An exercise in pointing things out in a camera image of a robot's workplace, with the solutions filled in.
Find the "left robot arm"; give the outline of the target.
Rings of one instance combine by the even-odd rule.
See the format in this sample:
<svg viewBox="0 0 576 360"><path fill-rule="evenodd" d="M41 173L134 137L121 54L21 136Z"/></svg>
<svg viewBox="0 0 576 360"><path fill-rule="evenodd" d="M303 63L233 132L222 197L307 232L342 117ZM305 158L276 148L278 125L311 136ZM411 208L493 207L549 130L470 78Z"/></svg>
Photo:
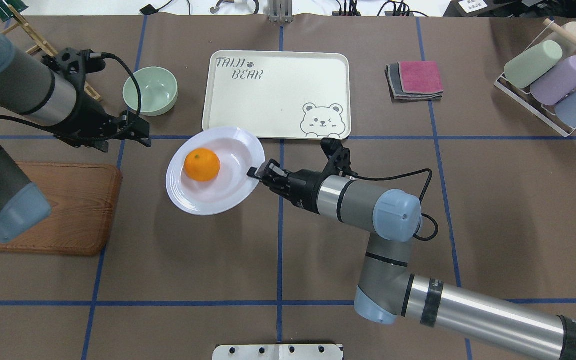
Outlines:
<svg viewBox="0 0 576 360"><path fill-rule="evenodd" d="M0 122L50 135L72 148L109 150L110 141L150 147L150 123L143 102L111 115L86 93L88 75L113 60L137 85L137 75L110 52L68 47L42 60L32 57L0 33ZM48 198L0 142L0 243L18 239L51 214Z"/></svg>

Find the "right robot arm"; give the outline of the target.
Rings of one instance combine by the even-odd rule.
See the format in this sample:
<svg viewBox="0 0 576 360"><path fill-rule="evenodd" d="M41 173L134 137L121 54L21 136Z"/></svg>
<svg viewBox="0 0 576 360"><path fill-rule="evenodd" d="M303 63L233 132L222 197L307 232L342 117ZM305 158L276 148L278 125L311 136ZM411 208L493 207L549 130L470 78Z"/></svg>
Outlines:
<svg viewBox="0 0 576 360"><path fill-rule="evenodd" d="M576 360L576 319L414 273L416 242L439 231L421 197L382 187L333 156L322 171L291 172L270 159L247 176L297 208L369 232L354 300L364 319L389 325L408 317L533 359Z"/></svg>

